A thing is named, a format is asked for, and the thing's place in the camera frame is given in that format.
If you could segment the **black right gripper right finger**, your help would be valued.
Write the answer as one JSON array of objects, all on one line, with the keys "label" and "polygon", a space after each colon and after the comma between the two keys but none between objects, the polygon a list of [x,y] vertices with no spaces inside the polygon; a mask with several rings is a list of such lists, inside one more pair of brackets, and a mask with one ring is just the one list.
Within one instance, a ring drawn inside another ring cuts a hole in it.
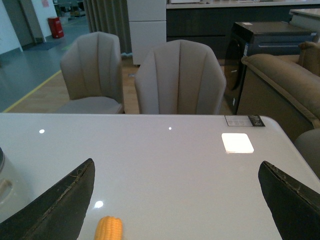
[{"label": "black right gripper right finger", "polygon": [[320,238],[320,194],[275,165],[263,161],[258,180],[283,240]]}]

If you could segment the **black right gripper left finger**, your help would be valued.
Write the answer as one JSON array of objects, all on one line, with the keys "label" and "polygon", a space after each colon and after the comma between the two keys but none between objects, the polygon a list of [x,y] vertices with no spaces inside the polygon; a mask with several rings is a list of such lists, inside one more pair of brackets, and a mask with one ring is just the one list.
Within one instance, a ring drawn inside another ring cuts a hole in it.
[{"label": "black right gripper left finger", "polygon": [[0,224],[2,240],[76,240],[95,181],[89,158],[22,210]]}]

